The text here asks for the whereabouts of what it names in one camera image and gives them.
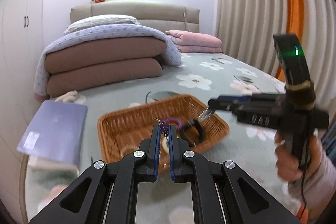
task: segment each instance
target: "hand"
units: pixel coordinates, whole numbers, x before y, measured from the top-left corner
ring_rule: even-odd
[[[281,136],[280,133],[277,132],[274,139],[275,143],[281,143],[283,140],[284,138]],[[322,143],[316,136],[312,136],[310,138],[309,151],[311,154],[311,161],[305,179],[311,177],[317,171],[321,164],[323,151]],[[278,176],[280,178],[289,182],[301,179],[302,171],[298,169],[299,160],[287,151],[284,144],[279,145],[275,149],[275,154],[278,157],[276,167],[278,169]]]

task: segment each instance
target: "purple ball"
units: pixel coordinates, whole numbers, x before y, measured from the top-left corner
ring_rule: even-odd
[[[169,124],[163,122],[160,124],[160,131],[161,133],[166,133],[169,130]]]

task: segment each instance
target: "beige leather headboard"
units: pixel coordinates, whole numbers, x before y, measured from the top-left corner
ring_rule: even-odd
[[[200,32],[199,13],[199,9],[175,4],[146,1],[106,1],[71,8],[70,20],[71,23],[74,23],[98,15],[128,15],[135,17],[141,25],[161,32],[168,30]]]

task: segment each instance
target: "brown basket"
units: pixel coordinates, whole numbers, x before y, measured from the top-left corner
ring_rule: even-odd
[[[137,150],[140,142],[151,136],[152,127],[156,124],[155,118],[163,120],[175,117],[185,123],[189,119],[198,118],[205,109],[206,105],[191,95],[176,95],[101,116],[97,126],[104,161],[115,162]],[[202,143],[191,148],[195,152],[203,152],[211,148],[228,135],[230,129],[228,124],[216,114],[201,125],[205,129],[206,137]],[[187,135],[191,141],[196,141],[198,138],[195,128],[188,130]],[[160,151],[159,171],[168,170],[169,155],[163,149]]]

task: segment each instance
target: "triangular cutout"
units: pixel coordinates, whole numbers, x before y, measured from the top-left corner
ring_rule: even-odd
[[[269,207],[269,203],[245,179],[239,178],[238,184],[252,214],[256,214]]]
[[[70,194],[68,194],[65,198],[62,199],[59,205],[62,208],[69,210],[73,213],[78,213],[82,207],[84,198],[89,189],[91,181],[92,181],[91,178],[86,178],[85,180],[83,180],[83,182],[80,185],[78,185],[78,187],[76,187]]]

